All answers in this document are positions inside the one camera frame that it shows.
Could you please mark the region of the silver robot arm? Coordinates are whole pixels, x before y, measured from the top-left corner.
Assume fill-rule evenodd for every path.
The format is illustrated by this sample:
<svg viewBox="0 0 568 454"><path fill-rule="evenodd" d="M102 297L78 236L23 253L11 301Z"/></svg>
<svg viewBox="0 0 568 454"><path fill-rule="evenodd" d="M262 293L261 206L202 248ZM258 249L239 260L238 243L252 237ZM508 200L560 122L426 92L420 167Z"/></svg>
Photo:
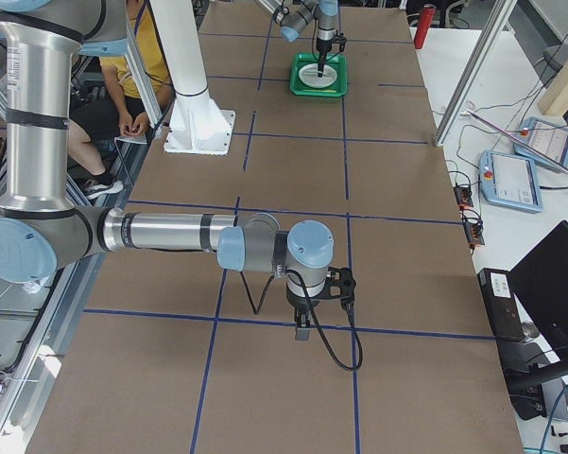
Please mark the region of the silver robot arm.
<svg viewBox="0 0 568 454"><path fill-rule="evenodd" d="M296 336L307 340L318 325L315 305L329 297L334 282L334 238L324 224L305 220L284 231L269 214L128 213L66 198L72 58L84 50L128 50L125 3L0 1L0 31L8 44L0 278L34 281L125 248L212 253L223 269L284 278Z"/></svg>
<svg viewBox="0 0 568 454"><path fill-rule="evenodd" d="M280 27L281 35L289 42L295 41L311 23L317 26L316 50L318 51L316 76L322 78L328 54L335 42L340 42L336 32L338 2L335 0L300 1L292 11L285 1L257 0L255 4L271 16Z"/></svg>

